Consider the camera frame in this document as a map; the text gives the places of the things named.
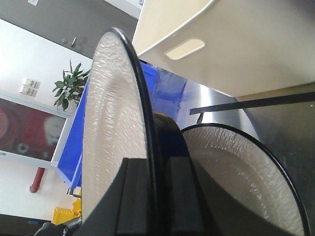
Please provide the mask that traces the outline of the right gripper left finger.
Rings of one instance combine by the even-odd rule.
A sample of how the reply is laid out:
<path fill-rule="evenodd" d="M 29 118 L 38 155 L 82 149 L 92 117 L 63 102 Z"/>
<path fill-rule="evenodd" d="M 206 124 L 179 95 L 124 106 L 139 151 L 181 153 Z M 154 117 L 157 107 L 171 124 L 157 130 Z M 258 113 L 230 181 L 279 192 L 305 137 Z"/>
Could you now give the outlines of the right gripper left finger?
<path fill-rule="evenodd" d="M 78 229 L 80 236 L 151 236 L 147 160 L 124 158 L 114 181 Z"/>

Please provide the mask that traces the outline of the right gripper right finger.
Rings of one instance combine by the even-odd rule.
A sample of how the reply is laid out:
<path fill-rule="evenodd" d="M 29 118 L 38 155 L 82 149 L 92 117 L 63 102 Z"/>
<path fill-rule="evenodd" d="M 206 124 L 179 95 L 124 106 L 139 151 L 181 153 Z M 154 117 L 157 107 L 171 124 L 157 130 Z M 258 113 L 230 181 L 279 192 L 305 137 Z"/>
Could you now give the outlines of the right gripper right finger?
<path fill-rule="evenodd" d="M 169 160 L 169 218 L 172 236 L 220 236 L 189 157 Z"/>

